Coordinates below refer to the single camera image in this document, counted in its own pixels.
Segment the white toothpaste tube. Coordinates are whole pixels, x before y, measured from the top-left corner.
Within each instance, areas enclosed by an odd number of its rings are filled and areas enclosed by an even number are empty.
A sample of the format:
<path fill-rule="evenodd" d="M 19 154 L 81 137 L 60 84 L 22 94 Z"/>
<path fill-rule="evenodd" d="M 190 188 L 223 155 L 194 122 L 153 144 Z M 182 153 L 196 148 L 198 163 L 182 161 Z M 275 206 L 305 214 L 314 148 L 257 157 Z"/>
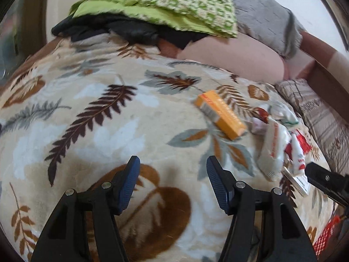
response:
<path fill-rule="evenodd" d="M 292 155 L 292 174 L 293 176 L 302 176 L 305 174 L 305 156 L 297 135 L 291 135 L 291 155 Z"/>

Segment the red plastic mesh basket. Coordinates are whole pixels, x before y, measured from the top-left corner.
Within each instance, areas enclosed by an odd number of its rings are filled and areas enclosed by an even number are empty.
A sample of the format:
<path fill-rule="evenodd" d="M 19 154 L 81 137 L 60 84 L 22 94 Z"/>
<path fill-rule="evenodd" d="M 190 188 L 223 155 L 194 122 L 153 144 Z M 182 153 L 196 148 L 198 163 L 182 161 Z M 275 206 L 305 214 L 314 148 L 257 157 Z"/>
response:
<path fill-rule="evenodd" d="M 334 232 L 334 228 L 339 224 L 341 221 L 341 218 L 339 215 L 334 215 L 326 224 L 323 232 L 318 237 L 318 239 L 313 243 L 313 248 L 316 254 L 316 257 L 318 258 L 320 254 L 324 251 L 324 249 L 327 246 L 327 243 L 331 237 L 331 235 Z"/>

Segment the white sachet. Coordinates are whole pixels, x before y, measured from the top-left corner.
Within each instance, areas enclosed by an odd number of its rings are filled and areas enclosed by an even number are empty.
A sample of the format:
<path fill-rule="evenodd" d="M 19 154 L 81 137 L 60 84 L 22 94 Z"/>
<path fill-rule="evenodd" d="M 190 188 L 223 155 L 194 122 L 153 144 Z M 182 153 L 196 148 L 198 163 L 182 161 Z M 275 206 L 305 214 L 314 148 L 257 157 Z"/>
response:
<path fill-rule="evenodd" d="M 257 166 L 264 176 L 272 182 L 279 180 L 284 164 L 284 150 L 291 140 L 287 128 L 268 117 L 264 142 L 257 160 Z"/>

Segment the white knitted glove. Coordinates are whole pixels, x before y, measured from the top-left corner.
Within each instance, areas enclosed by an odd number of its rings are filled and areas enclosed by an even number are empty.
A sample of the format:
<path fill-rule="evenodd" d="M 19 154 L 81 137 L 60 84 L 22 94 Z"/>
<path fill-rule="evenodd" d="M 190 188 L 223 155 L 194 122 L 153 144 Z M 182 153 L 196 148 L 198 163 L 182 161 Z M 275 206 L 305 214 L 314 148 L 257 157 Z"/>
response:
<path fill-rule="evenodd" d="M 270 104 L 270 116 L 283 124 L 297 125 L 299 123 L 296 114 L 284 103 L 275 101 Z"/>

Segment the shiny red candy wrapper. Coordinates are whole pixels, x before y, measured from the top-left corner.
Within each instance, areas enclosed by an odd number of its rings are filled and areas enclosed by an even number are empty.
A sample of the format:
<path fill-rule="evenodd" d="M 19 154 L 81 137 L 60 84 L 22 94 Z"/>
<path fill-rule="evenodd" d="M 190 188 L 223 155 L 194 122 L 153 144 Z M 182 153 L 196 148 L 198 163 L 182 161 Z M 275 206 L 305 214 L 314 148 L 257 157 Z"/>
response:
<path fill-rule="evenodd" d="M 260 121 L 263 121 L 266 124 L 268 123 L 270 115 L 267 110 L 261 107 L 257 107 L 255 112 L 256 112 L 256 118 L 260 119 Z"/>

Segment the orange cardboard box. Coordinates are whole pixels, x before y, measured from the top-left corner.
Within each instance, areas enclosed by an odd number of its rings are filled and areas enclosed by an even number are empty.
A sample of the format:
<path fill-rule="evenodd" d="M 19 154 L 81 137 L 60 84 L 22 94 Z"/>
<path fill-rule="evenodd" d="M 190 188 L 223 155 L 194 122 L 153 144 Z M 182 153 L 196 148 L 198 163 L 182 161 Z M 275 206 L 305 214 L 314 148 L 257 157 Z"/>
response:
<path fill-rule="evenodd" d="M 230 140 L 241 137 L 247 131 L 245 123 L 235 115 L 233 110 L 215 92 L 200 94 L 194 101 L 199 108 Z"/>

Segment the small white card box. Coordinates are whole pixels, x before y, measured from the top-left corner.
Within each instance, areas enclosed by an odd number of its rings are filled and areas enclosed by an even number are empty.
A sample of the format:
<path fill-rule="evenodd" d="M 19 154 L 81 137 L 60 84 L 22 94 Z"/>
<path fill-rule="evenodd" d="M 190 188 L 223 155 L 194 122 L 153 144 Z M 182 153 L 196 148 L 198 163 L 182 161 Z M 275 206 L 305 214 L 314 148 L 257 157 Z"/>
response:
<path fill-rule="evenodd" d="M 282 168 L 282 174 L 291 181 L 296 190 L 303 196 L 306 197 L 310 192 L 310 183 L 308 178 L 303 174 L 301 176 L 293 176 L 286 167 Z"/>

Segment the red snack wrapper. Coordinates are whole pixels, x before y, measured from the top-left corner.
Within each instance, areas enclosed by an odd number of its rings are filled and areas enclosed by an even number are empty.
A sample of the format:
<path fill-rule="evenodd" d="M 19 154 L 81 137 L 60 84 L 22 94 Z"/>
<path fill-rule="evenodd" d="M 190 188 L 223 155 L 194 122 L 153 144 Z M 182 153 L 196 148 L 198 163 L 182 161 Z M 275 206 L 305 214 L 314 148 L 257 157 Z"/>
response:
<path fill-rule="evenodd" d="M 305 138 L 305 136 L 298 129 L 293 131 L 292 134 L 296 135 L 297 140 L 302 148 L 304 155 L 307 155 L 311 151 L 312 146 L 307 142 L 307 139 Z M 292 142 L 291 141 L 287 144 L 284 152 L 289 156 L 289 158 L 291 158 L 291 156 L 292 156 Z"/>

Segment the striped beige pillow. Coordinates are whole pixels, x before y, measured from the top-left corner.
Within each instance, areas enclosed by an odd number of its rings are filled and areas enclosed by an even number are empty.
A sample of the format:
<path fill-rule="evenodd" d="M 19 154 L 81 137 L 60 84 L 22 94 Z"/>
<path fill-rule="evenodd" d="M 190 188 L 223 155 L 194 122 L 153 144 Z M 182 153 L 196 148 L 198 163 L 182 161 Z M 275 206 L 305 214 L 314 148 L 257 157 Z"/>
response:
<path fill-rule="evenodd" d="M 276 90 L 297 111 L 333 172 L 348 173 L 348 122 L 305 79 L 276 83 Z"/>

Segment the leaf pattern fleece blanket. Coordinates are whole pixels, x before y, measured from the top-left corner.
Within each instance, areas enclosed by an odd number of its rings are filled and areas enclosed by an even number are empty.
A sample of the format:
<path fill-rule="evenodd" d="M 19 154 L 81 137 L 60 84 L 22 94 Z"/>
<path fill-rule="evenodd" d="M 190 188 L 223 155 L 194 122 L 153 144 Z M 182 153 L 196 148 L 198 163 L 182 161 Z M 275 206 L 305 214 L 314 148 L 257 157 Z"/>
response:
<path fill-rule="evenodd" d="M 141 171 L 116 223 L 131 261 L 217 261 L 231 218 L 218 206 L 206 159 L 252 188 L 281 188 L 312 241 L 334 202 L 257 167 L 263 137 L 229 140 L 195 105 L 215 91 L 242 121 L 282 103 L 267 83 L 214 66 L 160 55 L 104 35 L 61 40 L 25 63 L 1 92 L 1 230 L 21 261 L 69 188 L 93 189 L 139 156 Z"/>

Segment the pink bolster cushion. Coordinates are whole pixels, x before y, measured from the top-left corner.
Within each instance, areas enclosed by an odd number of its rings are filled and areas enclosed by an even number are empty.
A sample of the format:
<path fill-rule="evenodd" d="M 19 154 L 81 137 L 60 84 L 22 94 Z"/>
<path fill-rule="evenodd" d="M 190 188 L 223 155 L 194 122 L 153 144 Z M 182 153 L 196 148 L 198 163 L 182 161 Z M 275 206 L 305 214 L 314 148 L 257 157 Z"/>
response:
<path fill-rule="evenodd" d="M 282 56 L 242 33 L 237 38 L 202 38 L 188 44 L 178 53 L 177 58 L 219 67 L 256 82 L 275 84 L 288 74 Z"/>

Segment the grey quilted pillow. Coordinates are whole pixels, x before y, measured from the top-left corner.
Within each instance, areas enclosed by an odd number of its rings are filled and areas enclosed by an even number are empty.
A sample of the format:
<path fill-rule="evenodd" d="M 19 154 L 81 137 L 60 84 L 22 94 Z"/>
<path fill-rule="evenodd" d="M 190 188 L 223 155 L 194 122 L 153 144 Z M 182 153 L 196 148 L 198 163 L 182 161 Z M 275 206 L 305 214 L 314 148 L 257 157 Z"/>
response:
<path fill-rule="evenodd" d="M 305 29 L 291 10 L 275 0 L 233 0 L 233 4 L 239 32 L 286 59 L 296 54 Z"/>

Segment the black jacket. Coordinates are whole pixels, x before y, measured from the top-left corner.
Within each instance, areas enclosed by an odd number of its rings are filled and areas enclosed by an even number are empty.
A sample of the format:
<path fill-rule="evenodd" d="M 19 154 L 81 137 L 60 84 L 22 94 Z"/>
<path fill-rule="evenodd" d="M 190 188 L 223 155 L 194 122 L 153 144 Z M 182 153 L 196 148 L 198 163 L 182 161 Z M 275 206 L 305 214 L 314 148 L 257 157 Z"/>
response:
<path fill-rule="evenodd" d="M 130 44 L 155 46 L 163 39 L 184 49 L 189 43 L 207 37 L 205 33 L 179 31 L 166 25 L 151 24 L 122 14 L 97 14 L 81 17 L 68 16 L 51 29 L 57 37 L 69 37 L 72 42 L 100 34 L 114 33 Z"/>

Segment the green checkered quilt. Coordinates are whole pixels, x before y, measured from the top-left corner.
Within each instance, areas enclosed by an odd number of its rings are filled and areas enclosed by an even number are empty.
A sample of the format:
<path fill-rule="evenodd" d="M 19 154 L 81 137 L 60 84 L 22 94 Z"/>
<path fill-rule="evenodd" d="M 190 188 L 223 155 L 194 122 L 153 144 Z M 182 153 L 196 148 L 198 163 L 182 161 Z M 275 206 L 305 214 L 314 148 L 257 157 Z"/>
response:
<path fill-rule="evenodd" d="M 124 14 L 179 31 L 237 36 L 233 0 L 80 0 L 69 11 L 74 18 L 104 13 Z"/>

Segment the wooden door frame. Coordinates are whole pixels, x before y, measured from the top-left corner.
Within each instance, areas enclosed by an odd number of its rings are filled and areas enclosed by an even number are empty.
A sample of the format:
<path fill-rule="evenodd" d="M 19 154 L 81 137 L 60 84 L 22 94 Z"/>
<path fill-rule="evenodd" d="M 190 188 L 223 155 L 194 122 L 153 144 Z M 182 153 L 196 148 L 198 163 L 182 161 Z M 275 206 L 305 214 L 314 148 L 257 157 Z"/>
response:
<path fill-rule="evenodd" d="M 30 55 L 40 50 L 46 43 L 47 0 L 23 0 L 21 12 L 21 48 Z"/>

